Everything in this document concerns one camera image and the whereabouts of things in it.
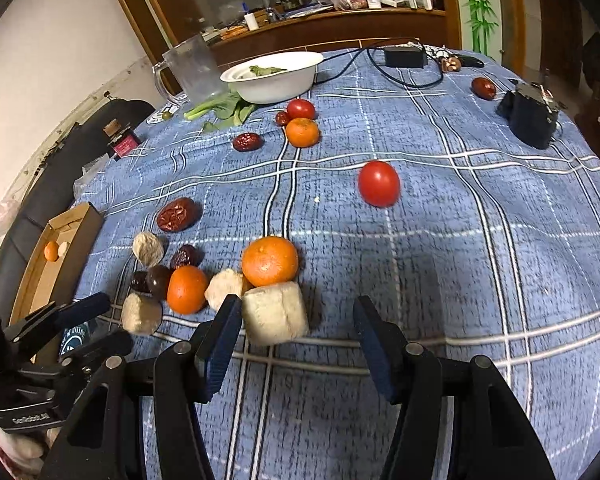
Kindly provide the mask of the gloved left hand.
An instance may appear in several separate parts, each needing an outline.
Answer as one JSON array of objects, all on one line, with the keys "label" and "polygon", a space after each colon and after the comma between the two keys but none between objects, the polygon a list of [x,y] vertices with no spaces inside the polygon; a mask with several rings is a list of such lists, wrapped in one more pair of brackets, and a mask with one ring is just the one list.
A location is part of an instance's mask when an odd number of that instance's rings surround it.
[{"label": "gloved left hand", "polygon": [[8,434],[0,427],[0,463],[13,479],[37,479],[60,427],[28,434]]}]

